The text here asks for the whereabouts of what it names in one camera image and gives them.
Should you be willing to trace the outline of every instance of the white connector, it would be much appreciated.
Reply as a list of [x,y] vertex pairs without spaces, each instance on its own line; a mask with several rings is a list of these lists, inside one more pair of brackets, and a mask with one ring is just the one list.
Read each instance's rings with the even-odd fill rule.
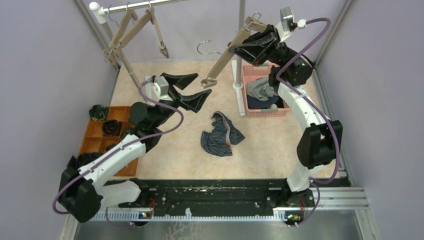
[[306,19],[300,19],[297,22],[297,28],[298,29],[305,29],[306,28]]

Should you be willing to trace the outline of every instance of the gray wall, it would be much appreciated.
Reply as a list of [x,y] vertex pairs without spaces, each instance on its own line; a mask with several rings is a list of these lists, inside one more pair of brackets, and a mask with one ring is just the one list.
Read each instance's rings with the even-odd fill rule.
[[[294,17],[300,19],[314,19],[328,17],[336,20],[346,0],[247,0],[245,15],[251,16],[254,12],[262,13],[260,21],[267,24],[277,24],[280,21],[280,8],[290,6]],[[128,0],[98,0],[102,7],[109,5],[126,5]],[[136,10],[138,16],[145,13],[144,9]],[[217,60],[219,55],[200,55],[196,51],[197,45],[211,40],[201,46],[203,52],[223,52],[227,44],[236,36],[239,26],[238,0],[188,0],[155,7],[157,22],[163,40],[169,49],[171,60],[205,61]],[[118,23],[123,13],[113,13],[111,18]],[[107,18],[112,31],[117,28],[113,21]],[[286,42],[290,48],[300,51],[321,31],[320,24],[314,24],[306,30],[300,30]],[[306,52],[312,60],[324,44],[326,36]],[[159,41],[155,27],[147,24],[141,32],[125,47],[124,52],[130,62],[165,61],[166,58],[159,52]]]
[[423,239],[424,1],[357,1],[320,72],[381,239]]
[[0,33],[0,239],[54,240],[61,173],[115,73],[71,0],[2,0]]

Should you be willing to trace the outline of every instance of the striped cloth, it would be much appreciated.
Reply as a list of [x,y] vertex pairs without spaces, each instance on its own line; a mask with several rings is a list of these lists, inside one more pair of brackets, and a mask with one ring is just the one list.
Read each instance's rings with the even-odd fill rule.
[[261,101],[266,101],[276,93],[268,83],[268,77],[262,77],[247,84],[247,95]]
[[245,136],[222,112],[214,112],[213,118],[215,118],[215,121],[212,122],[214,128],[212,132],[203,131],[201,133],[200,145],[209,154],[218,157],[232,156],[230,146],[241,143]]

